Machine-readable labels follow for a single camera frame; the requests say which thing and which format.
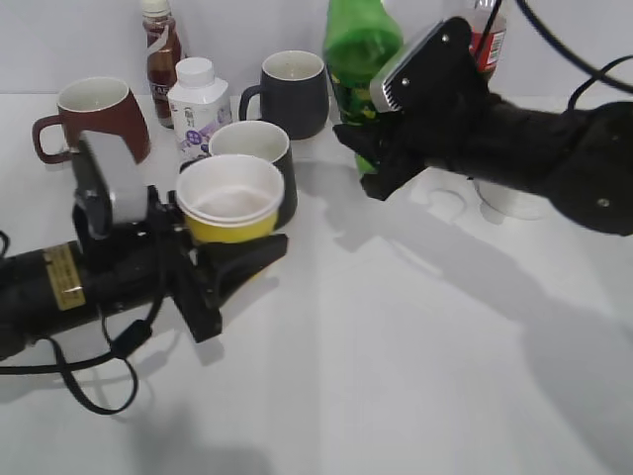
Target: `brown bottle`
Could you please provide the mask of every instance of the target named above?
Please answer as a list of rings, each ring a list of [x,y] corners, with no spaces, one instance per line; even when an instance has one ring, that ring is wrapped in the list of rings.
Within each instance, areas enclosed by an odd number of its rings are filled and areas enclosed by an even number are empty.
[[[167,0],[141,0],[147,32],[147,79],[163,127],[173,128],[167,93],[176,83],[176,63],[185,57]]]

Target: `black cable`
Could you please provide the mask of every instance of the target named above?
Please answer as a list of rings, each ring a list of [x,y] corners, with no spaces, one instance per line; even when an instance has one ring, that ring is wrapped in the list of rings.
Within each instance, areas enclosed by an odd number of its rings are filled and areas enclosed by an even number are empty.
[[[68,363],[59,343],[54,338],[45,335],[42,336],[41,339],[49,341],[52,345],[56,361],[55,364],[39,366],[2,366],[0,367],[0,375],[36,375],[58,373],[75,400],[88,411],[102,416],[111,416],[127,409],[134,402],[138,392],[138,375],[128,361],[128,356],[132,353],[132,351],[137,349],[139,343],[145,342],[151,335],[151,325],[158,317],[162,307],[162,302],[167,294],[166,262],[163,251],[162,233],[159,227],[156,227],[154,230],[154,236],[156,240],[156,259],[158,267],[158,283],[156,286],[156,292],[154,293],[151,307],[149,308],[145,319],[143,321],[135,322],[122,333],[122,336],[126,336],[127,340],[121,342],[118,342],[117,339],[113,340],[108,333],[108,329],[105,324],[105,316],[102,316],[101,327],[103,336],[110,346],[110,350],[107,353],[84,361]],[[3,243],[2,249],[0,250],[0,259],[2,259],[6,254],[11,241],[2,231],[0,231],[0,240],[2,240]],[[121,407],[117,409],[106,409],[95,405],[92,401],[90,401],[90,399],[88,399],[85,393],[81,390],[79,383],[72,373],[74,371],[99,366],[115,358],[122,360],[130,370],[133,387],[130,396]]]
[[[0,231],[0,240],[2,240],[2,250],[0,250],[0,260],[4,258],[11,245],[11,240],[6,233]]]
[[[633,94],[632,85],[626,84],[625,82],[608,76],[602,71],[598,71],[595,67],[579,57],[568,47],[563,45],[561,41],[558,40],[558,38],[556,38],[556,36],[554,36],[554,34],[543,24],[540,18],[536,16],[534,11],[527,5],[527,2],[525,0],[516,0],[516,4],[518,5],[518,8],[521,10],[527,21],[532,25],[532,27],[534,27],[534,29],[543,38],[543,40],[545,40],[550,47],[552,47],[567,61],[569,61],[578,69],[584,71],[595,80],[608,84],[609,86],[628,94]]]
[[[622,64],[623,62],[629,61],[633,59],[633,54],[628,54],[626,56],[622,56],[618,59],[615,59],[614,61],[610,62],[607,66],[605,66],[603,69],[600,70],[601,73],[605,73],[610,71],[611,69],[613,69],[615,66],[619,66],[620,64]],[[598,78],[596,76],[592,77],[591,79],[589,79],[587,82],[583,83],[582,86],[580,86],[575,92],[574,94],[572,94],[572,97],[570,98],[570,102],[567,106],[568,111],[574,110],[576,109],[576,104],[578,103],[578,100],[581,98],[581,96],[583,94],[585,94],[588,89],[590,87],[592,87],[596,82],[598,81]]]
[[[495,24],[495,20],[497,19],[498,12],[501,9],[501,4],[503,0],[497,0],[491,11],[491,15],[488,18],[488,22],[486,23],[486,27],[484,28],[484,32],[482,33],[482,38],[479,41],[479,45],[477,46],[477,52],[475,52],[475,61],[477,66],[479,67],[479,61],[482,58],[482,53],[484,52],[484,48],[486,47],[486,42],[488,41],[488,36],[493,29],[493,25]]]
[[[118,414],[127,409],[136,399],[136,395],[138,394],[138,375],[134,367],[130,364],[130,362],[126,358],[121,358],[121,360],[128,366],[130,370],[130,376],[132,377],[132,391],[128,396],[128,399],[117,409],[107,409],[102,408],[101,406],[97,406],[86,396],[81,389],[81,386],[77,382],[76,378],[72,374],[72,371],[68,367],[68,362],[61,350],[61,346],[59,343],[51,338],[50,336],[45,336],[43,339],[46,339],[52,345],[52,350],[55,355],[55,360],[57,361],[57,373],[61,376],[66,388],[70,391],[70,394],[75,398],[75,400],[83,406],[85,409],[90,411],[91,413],[98,414],[100,416],[113,416],[114,414]]]

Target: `red mug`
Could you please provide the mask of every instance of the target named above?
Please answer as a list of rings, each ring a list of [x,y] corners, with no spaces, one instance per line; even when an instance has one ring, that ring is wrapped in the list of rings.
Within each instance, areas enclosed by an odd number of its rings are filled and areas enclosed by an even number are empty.
[[[77,145],[82,131],[94,131],[122,137],[136,163],[149,155],[147,124],[125,81],[90,77],[73,82],[59,93],[57,109],[56,116],[44,117],[33,124],[33,144],[44,163],[70,159],[67,151],[51,155],[42,148],[42,130],[54,125],[62,126],[69,147]]]

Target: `bottle cap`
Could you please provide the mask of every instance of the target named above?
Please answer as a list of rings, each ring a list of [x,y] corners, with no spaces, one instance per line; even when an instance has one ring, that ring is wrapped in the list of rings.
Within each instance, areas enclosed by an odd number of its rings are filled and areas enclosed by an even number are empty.
[[[140,8],[146,17],[166,17],[171,13],[167,0],[140,0]]]
[[[178,62],[176,76],[183,87],[205,87],[216,81],[214,64],[205,57],[187,57]]]

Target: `black mug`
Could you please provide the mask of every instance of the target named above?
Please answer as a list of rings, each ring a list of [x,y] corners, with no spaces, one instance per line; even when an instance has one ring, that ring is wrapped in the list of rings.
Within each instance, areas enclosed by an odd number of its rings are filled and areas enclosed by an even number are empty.
[[[281,127],[293,141],[318,134],[329,114],[325,64],[306,51],[281,51],[262,64],[261,82],[249,87],[239,101],[239,119],[260,95],[261,118]]]
[[[222,127],[209,142],[211,155],[244,154],[263,158],[284,175],[284,201],[275,230],[286,226],[297,212],[297,180],[290,138],[280,127],[262,121],[244,121]]]

